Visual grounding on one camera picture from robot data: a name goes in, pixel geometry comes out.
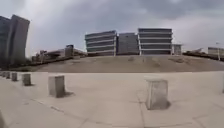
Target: stone pillar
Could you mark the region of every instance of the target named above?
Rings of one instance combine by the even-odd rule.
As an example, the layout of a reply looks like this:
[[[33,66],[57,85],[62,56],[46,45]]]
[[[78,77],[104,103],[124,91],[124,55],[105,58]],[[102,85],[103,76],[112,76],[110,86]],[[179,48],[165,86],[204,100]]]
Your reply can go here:
[[[65,95],[64,76],[51,76],[48,79],[48,90],[51,96],[61,98]]]
[[[23,86],[31,86],[30,74],[22,74],[22,84]]]
[[[17,73],[16,72],[13,72],[12,74],[11,74],[11,80],[12,81],[17,81]]]
[[[5,73],[5,78],[6,78],[6,79],[10,79],[10,72],[6,72],[6,73]]]
[[[2,72],[2,77],[5,77],[5,72]]]
[[[148,110],[162,110],[169,107],[168,102],[168,81],[155,79],[147,80],[148,93],[146,107]]]
[[[0,128],[7,128],[6,124],[5,124],[5,120],[2,116],[2,113],[0,111]]]

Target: pavement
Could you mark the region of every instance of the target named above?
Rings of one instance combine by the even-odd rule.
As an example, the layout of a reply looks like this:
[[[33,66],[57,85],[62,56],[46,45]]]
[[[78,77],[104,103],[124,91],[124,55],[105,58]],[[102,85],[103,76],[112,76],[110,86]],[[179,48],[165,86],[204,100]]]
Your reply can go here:
[[[224,72],[31,73],[33,86],[0,77],[8,128],[223,128]],[[48,94],[48,77],[65,75],[69,95]],[[167,110],[146,109],[146,79],[168,80]]]

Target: tall building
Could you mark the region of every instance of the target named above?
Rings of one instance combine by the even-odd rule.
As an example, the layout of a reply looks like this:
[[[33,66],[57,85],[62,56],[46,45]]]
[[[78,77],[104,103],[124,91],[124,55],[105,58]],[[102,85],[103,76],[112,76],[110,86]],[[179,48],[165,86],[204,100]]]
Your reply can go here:
[[[85,35],[88,54],[100,56],[116,55],[117,32],[106,31]]]
[[[120,33],[117,55],[139,55],[138,36],[135,33]]]
[[[5,62],[9,26],[10,20],[0,16],[0,66]]]
[[[0,31],[4,33],[4,41],[2,41],[1,58],[7,65],[21,64],[25,62],[25,49],[27,41],[27,33],[30,21],[13,15],[11,19],[5,19],[4,28],[0,27]]]
[[[171,55],[172,29],[139,28],[140,55]]]

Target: concrete block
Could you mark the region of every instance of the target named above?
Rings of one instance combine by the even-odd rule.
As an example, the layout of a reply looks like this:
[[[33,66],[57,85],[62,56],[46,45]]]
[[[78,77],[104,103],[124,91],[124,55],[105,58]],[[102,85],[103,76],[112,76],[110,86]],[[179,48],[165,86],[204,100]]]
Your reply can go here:
[[[146,107],[148,110],[162,110],[169,107],[168,81],[162,79],[147,80],[148,93]]]
[[[22,74],[22,85],[32,86],[30,74]]]
[[[5,120],[4,120],[3,116],[2,116],[1,111],[0,111],[0,128],[7,128]]]
[[[6,79],[10,79],[10,72],[6,72],[6,74],[5,74],[5,78],[6,78]]]
[[[11,74],[11,80],[12,81],[17,81],[17,73],[16,72],[13,72],[12,74]]]
[[[3,72],[3,73],[2,73],[2,77],[5,77],[5,73],[6,73],[6,72]]]
[[[48,79],[48,90],[51,96],[56,98],[65,95],[65,78],[64,76],[51,76]]]

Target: sky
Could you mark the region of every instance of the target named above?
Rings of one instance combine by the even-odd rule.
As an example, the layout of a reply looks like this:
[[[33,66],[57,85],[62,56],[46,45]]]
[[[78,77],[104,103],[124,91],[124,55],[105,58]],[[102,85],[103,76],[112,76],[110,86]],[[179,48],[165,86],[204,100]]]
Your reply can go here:
[[[73,44],[85,51],[84,35],[138,28],[172,28],[184,50],[224,47],[224,0],[0,0],[0,15],[31,21],[26,54]]]

